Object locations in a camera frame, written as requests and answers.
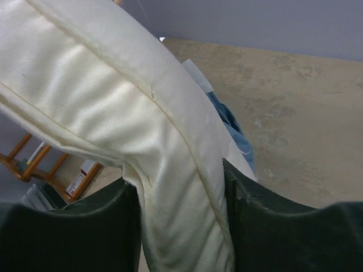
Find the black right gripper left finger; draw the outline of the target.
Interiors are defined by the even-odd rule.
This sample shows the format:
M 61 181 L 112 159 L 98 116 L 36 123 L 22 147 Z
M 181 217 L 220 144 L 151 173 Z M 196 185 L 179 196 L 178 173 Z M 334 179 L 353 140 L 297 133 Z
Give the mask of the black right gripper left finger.
M 118 179 L 62 209 L 1 204 L 2 271 L 137 271 L 140 206 Z

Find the white pillow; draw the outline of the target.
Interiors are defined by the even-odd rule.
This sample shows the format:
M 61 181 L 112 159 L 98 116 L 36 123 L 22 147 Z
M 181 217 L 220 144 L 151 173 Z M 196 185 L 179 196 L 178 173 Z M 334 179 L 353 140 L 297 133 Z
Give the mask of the white pillow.
M 151 271 L 234 271 L 223 160 L 254 173 L 182 64 L 111 1 L 1 2 L 1 111 L 138 193 Z

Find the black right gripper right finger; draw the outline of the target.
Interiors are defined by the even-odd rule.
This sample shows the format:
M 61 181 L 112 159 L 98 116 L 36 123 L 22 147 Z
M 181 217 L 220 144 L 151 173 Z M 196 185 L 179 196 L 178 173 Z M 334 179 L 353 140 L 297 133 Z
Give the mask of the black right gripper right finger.
M 236 271 L 361 271 L 362 203 L 316 209 L 223 161 Z

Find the blue pillowcase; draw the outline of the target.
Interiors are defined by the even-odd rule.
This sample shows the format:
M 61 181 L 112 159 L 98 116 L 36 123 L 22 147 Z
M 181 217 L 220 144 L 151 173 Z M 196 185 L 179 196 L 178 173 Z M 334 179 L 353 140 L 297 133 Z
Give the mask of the blue pillowcase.
M 239 122 L 235 118 L 232 111 L 222 102 L 219 101 L 218 97 L 214 94 L 214 92 L 206 93 L 209 100 L 214 105 L 216 111 L 218 112 L 219 117 L 239 148 L 240 152 L 243 154 L 244 158 L 248 162 L 248 165 L 251 167 L 253 173 L 255 171 L 255 160 L 254 160 L 254 149 L 248 139 L 244 136 L 243 131 L 240 127 Z

